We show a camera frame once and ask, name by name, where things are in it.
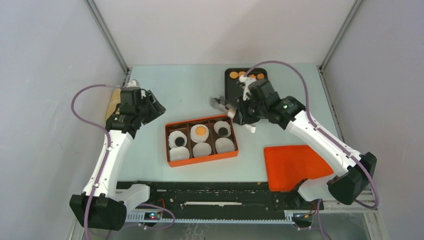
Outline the black cookie tray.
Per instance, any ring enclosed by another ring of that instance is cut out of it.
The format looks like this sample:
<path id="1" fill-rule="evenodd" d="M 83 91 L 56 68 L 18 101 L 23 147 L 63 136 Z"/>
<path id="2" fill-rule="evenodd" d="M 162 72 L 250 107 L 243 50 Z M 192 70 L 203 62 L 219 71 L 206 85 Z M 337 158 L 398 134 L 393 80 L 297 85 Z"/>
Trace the black cookie tray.
<path id="1" fill-rule="evenodd" d="M 237 79 L 232 79 L 229 77 L 230 72 L 248 72 L 248 67 L 232 67 L 228 68 L 224 72 L 224 98 L 227 103 L 231 104 L 235 109 L 237 109 L 237 99 L 243 97 L 243 87 L 240 85 L 239 77 Z M 263 68 L 255 68 L 251 70 L 248 74 L 255 75 L 262 73 L 264 74 L 264 79 L 268 79 L 268 73 Z"/>

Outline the metal tongs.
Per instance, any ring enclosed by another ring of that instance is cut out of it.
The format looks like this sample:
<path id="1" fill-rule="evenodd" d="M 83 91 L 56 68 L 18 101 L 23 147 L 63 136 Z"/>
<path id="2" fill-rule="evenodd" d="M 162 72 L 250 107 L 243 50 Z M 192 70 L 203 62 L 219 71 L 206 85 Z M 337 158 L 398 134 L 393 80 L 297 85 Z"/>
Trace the metal tongs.
<path id="1" fill-rule="evenodd" d="M 251 133 L 256 132 L 256 126 L 254 124 L 246 124 L 241 122 L 238 111 L 229 103 L 226 102 L 223 96 L 221 97 L 211 97 L 209 99 L 209 104 L 216 110 L 223 112 L 225 115 L 230 117 L 234 123 L 245 127 Z"/>

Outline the black sandwich cookie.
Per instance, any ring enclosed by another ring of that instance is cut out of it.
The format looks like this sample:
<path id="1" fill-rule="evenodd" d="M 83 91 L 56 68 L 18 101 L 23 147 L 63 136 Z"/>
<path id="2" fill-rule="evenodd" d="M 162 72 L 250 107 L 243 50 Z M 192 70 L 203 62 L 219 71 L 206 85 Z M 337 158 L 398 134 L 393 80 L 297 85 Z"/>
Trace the black sandwich cookie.
<path id="1" fill-rule="evenodd" d="M 218 135 L 219 136 L 226 138 L 228 136 L 228 134 L 229 134 L 229 130 L 227 128 L 221 127 L 221 128 L 218 129 Z"/>
<path id="2" fill-rule="evenodd" d="M 174 143 L 177 147 L 184 147 L 186 144 L 186 140 L 184 137 L 178 136 L 175 140 Z"/>

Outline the orange cookie box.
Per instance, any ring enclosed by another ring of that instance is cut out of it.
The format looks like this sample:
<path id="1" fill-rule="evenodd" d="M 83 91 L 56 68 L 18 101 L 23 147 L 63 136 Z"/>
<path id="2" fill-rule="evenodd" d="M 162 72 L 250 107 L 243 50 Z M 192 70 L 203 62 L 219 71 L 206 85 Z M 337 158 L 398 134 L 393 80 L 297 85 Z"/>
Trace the orange cookie box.
<path id="1" fill-rule="evenodd" d="M 232 120 L 215 115 L 168 123 L 166 161 L 172 168 L 234 158 L 239 148 Z"/>

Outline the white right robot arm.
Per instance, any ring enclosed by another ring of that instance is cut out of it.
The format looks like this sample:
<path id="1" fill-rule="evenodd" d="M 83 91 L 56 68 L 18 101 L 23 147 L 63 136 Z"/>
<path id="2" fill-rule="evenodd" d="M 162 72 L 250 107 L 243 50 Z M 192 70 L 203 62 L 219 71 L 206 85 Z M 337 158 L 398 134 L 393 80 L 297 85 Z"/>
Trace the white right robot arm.
<path id="1" fill-rule="evenodd" d="M 228 116 L 251 133 L 255 124 L 266 119 L 304 141 L 328 166 L 332 173 L 317 179 L 302 180 L 291 194 L 291 204 L 304 209 L 311 201 L 332 197 L 344 205 L 351 205 L 371 183 L 376 157 L 361 154 L 336 138 L 319 124 L 307 108 L 292 96 L 280 98 L 265 78 L 241 76 L 238 84 L 243 89 L 236 99 L 235 111 Z"/>

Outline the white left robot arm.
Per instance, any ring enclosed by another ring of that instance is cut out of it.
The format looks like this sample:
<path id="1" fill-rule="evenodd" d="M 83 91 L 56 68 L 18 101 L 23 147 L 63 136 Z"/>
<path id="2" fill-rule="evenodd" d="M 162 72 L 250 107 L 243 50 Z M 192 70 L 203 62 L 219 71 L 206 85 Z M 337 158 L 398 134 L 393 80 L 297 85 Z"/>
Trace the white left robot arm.
<path id="1" fill-rule="evenodd" d="M 126 153 L 141 126 L 166 112 L 150 90 L 133 86 L 120 91 L 120 102 L 106 120 L 105 126 L 79 116 L 82 122 L 104 133 L 104 142 L 93 173 L 80 194 L 70 198 L 69 206 L 85 229 L 118 231 L 127 214 L 142 204 L 153 208 L 158 194 L 145 184 L 135 183 L 117 193 L 119 173 Z"/>

